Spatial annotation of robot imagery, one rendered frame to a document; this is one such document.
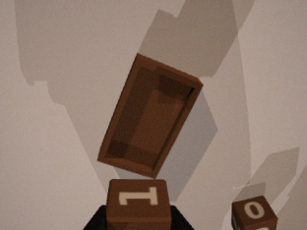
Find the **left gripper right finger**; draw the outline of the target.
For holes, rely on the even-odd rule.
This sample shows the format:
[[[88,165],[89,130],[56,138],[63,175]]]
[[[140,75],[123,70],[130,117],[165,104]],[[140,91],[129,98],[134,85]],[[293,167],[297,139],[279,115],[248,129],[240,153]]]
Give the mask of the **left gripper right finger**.
[[[195,230],[175,205],[170,206],[171,228],[170,230]]]

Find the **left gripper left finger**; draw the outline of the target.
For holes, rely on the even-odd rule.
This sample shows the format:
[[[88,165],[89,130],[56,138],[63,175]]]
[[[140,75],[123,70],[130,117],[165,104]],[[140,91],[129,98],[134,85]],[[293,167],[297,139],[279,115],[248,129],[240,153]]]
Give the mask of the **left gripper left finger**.
[[[101,205],[83,230],[105,230],[106,205]]]

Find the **brown rectangular tray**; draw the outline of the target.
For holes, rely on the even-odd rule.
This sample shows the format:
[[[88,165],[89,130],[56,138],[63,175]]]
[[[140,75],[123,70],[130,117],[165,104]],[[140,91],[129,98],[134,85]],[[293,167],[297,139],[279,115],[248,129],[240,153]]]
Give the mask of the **brown rectangular tray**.
[[[155,179],[203,86],[137,53],[97,161]]]

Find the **brown number cube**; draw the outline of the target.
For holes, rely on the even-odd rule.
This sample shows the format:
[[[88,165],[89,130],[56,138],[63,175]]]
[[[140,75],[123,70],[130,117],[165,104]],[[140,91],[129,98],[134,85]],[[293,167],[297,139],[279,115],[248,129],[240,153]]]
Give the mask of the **brown number cube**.
[[[171,212],[163,179],[109,181],[105,230],[170,230]]]
[[[276,230],[277,217],[264,196],[236,201],[231,206],[233,230]]]

